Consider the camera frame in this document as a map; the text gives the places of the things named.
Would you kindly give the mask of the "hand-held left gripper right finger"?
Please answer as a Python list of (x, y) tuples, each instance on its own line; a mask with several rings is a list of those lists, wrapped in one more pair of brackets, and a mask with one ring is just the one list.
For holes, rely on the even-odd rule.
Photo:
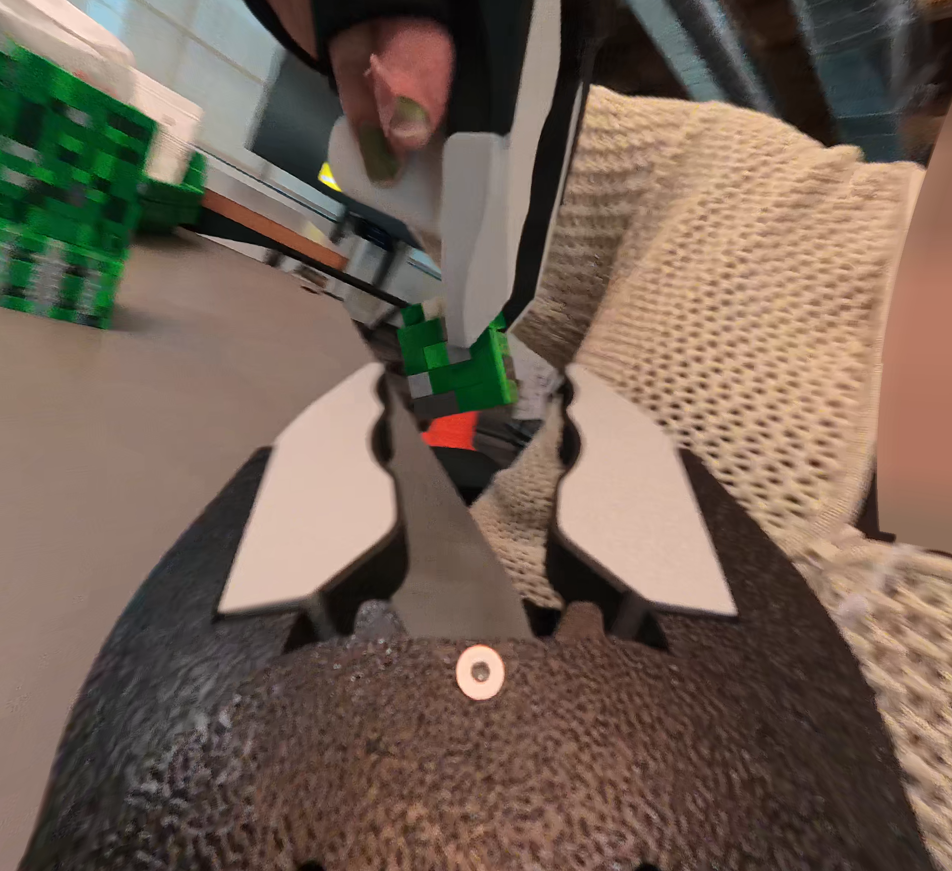
[(556, 537), (619, 592), (664, 612), (737, 617), (675, 442), (590, 370), (566, 369), (565, 461)]

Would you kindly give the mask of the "small green brick assembly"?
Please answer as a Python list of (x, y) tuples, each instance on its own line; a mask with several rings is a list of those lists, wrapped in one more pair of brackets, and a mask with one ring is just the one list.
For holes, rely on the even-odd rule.
[(469, 347), (447, 340), (440, 300), (407, 306), (400, 317), (398, 343), (418, 419), (431, 422), (517, 403), (518, 381), (503, 314)]

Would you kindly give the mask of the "person's right hand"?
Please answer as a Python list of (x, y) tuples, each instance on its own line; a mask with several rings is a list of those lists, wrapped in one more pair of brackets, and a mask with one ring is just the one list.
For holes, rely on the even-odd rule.
[(243, 0), (303, 64), (327, 77), (367, 177), (387, 186), (446, 114), (457, 0)]

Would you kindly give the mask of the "tall green blocky brick figure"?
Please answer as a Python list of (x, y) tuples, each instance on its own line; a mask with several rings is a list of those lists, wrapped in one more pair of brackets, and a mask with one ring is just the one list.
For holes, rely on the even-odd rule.
[(106, 329), (156, 123), (9, 40), (1, 52), (1, 305)]

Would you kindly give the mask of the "green plastic bin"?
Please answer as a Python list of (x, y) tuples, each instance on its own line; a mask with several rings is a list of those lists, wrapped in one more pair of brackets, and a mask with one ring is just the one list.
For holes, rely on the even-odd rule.
[(137, 233), (168, 233), (197, 222), (206, 191), (207, 158), (193, 151), (181, 183), (144, 177), (140, 185)]

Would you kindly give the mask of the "orange brick separator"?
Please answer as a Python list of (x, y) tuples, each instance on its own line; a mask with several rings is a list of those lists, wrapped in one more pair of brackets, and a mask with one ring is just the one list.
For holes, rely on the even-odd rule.
[(433, 449), (473, 451), (479, 416), (477, 411), (468, 411), (436, 418), (421, 437)]

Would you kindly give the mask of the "silver ventilation duct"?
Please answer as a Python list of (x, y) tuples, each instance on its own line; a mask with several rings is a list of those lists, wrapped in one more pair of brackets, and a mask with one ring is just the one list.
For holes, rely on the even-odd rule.
[(731, 0), (661, 0), (691, 51), (693, 68), (703, 68), (701, 82), (688, 81), (680, 65), (685, 90), (697, 100), (719, 100), (778, 116), (775, 93), (751, 53)]

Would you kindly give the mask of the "white paper pouch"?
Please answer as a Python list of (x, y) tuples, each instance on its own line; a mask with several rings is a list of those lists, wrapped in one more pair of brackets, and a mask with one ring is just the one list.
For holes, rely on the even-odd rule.
[(146, 175), (160, 183), (179, 185), (195, 150), (204, 110), (181, 94), (135, 69), (132, 105), (156, 124)]

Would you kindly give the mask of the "white paper bags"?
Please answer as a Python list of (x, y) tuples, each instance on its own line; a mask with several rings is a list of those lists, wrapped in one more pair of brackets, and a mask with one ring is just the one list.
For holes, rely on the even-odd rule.
[(68, 0), (1, 0), (2, 32), (39, 52), (40, 36), (80, 47), (119, 68), (135, 69), (132, 51)]

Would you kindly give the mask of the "large dark wall screen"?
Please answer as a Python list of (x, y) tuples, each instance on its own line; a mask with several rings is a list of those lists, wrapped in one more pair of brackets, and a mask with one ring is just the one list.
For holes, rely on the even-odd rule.
[(327, 79), (281, 52), (259, 97), (245, 148), (302, 185), (338, 198), (339, 190), (319, 175), (327, 162), (330, 133), (341, 116)]

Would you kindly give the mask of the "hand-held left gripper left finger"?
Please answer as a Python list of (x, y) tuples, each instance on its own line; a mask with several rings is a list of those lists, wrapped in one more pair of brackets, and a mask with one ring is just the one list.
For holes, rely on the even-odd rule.
[(217, 605), (219, 617), (287, 612), (332, 590), (398, 526), (394, 480), (373, 446), (385, 370), (368, 363), (277, 436)]

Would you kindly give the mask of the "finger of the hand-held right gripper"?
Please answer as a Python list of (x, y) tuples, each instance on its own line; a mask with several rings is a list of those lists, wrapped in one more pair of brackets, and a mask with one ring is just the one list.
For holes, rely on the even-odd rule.
[(523, 156), (509, 136), (454, 133), (443, 152), (442, 274), (447, 340), (471, 347), (514, 286)]
[(523, 315), (541, 283), (581, 108), (584, 0), (532, 0), (510, 134), (514, 209), (525, 210), (506, 315)]

